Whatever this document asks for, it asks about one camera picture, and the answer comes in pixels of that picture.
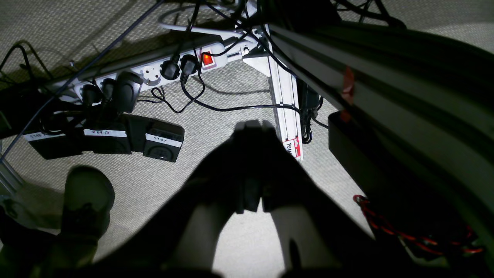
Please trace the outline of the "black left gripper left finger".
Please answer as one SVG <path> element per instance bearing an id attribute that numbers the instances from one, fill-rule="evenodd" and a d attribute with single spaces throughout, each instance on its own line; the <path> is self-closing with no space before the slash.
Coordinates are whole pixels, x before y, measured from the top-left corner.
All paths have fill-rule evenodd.
<path id="1" fill-rule="evenodd" d="M 211 276 L 222 229 L 234 213 L 252 206 L 252 180 L 240 149 L 240 136 L 251 125 L 237 123 L 143 228 L 92 268 L 94 276 Z"/>

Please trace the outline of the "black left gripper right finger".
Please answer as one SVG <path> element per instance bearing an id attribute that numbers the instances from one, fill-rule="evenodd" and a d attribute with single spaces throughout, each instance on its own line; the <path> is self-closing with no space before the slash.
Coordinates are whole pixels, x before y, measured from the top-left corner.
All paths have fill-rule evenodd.
<path id="1" fill-rule="evenodd" d="M 390 259 L 284 149 L 268 121 L 251 121 L 262 208 L 273 219 L 286 276 L 383 278 Z"/>

